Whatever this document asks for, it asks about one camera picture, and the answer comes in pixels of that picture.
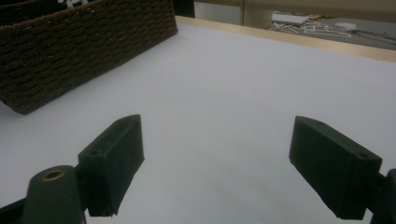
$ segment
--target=wicker basket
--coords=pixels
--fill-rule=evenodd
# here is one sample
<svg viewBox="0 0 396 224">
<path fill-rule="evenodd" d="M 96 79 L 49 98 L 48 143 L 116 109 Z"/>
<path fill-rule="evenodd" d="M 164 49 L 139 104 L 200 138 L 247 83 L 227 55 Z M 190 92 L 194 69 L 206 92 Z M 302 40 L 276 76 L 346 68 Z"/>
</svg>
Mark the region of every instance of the wicker basket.
<svg viewBox="0 0 396 224">
<path fill-rule="evenodd" d="M 95 0 L 0 26 L 0 100 L 27 114 L 176 32 L 172 0 Z"/>
</svg>

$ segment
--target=basket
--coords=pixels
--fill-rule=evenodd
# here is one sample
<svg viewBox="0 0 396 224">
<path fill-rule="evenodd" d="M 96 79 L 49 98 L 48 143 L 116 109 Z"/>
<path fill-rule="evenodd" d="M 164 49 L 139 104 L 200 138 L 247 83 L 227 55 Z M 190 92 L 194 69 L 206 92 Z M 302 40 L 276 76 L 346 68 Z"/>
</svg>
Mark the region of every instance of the basket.
<svg viewBox="0 0 396 224">
<path fill-rule="evenodd" d="M 0 26 L 0 100 L 21 114 L 177 32 L 172 0 L 94 0 L 27 21 L 21 5 L 0 6 L 18 21 Z"/>
</svg>

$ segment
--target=white table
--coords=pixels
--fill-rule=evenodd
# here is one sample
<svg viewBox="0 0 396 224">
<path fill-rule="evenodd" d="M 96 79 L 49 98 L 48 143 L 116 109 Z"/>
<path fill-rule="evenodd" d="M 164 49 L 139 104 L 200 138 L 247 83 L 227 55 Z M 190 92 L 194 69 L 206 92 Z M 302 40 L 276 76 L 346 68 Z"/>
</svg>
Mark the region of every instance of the white table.
<svg viewBox="0 0 396 224">
<path fill-rule="evenodd" d="M 0 206 L 114 120 L 141 114 L 146 160 L 118 216 L 88 223 L 344 221 L 290 164 L 294 117 L 396 167 L 396 63 L 178 24 L 179 33 L 27 116 L 0 105 Z"/>
</svg>

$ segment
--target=background desk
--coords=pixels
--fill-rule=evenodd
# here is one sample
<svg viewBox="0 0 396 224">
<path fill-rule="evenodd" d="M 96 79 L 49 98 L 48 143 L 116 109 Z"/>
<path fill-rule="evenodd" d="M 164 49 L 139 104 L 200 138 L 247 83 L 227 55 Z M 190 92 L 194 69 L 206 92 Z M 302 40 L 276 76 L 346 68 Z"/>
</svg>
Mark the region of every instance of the background desk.
<svg viewBox="0 0 396 224">
<path fill-rule="evenodd" d="M 0 105 L 0 206 L 24 197 L 37 172 L 76 165 L 114 120 L 141 114 L 146 161 L 119 215 L 89 223 L 355 223 L 338 220 L 290 164 L 294 117 L 371 149 L 385 174 L 396 167 L 396 63 L 178 27 L 28 116 Z"/>
</svg>

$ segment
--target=brown woven basket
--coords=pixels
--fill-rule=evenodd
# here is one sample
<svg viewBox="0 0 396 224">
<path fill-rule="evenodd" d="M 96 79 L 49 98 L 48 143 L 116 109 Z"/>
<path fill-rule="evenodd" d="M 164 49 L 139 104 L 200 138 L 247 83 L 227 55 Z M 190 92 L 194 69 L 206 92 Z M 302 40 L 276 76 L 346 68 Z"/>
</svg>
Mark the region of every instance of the brown woven basket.
<svg viewBox="0 0 396 224">
<path fill-rule="evenodd" d="M 21 114 L 177 32 L 172 0 L 95 0 L 27 21 L 11 14 L 18 23 L 0 26 L 0 100 Z"/>
</svg>

